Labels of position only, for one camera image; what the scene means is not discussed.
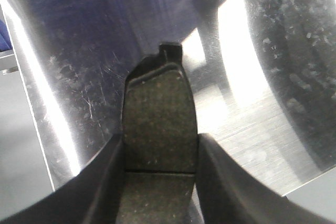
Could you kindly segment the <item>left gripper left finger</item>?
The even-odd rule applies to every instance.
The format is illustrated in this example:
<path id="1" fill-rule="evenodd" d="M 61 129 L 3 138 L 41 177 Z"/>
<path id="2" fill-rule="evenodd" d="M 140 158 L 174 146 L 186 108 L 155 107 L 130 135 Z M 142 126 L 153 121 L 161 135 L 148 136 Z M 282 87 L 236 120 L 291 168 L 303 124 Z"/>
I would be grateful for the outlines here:
<path id="1" fill-rule="evenodd" d="M 124 182 L 120 134 L 73 179 L 2 223 L 116 223 Z"/>

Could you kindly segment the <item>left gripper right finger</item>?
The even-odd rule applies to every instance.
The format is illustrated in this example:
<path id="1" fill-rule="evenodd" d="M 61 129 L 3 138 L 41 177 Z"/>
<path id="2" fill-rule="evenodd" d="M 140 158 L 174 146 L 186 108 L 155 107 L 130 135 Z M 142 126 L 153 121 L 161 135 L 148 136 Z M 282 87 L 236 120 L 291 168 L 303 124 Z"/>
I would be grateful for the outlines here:
<path id="1" fill-rule="evenodd" d="M 196 189 L 205 223 L 330 223 L 256 180 L 208 134 L 198 136 Z"/>

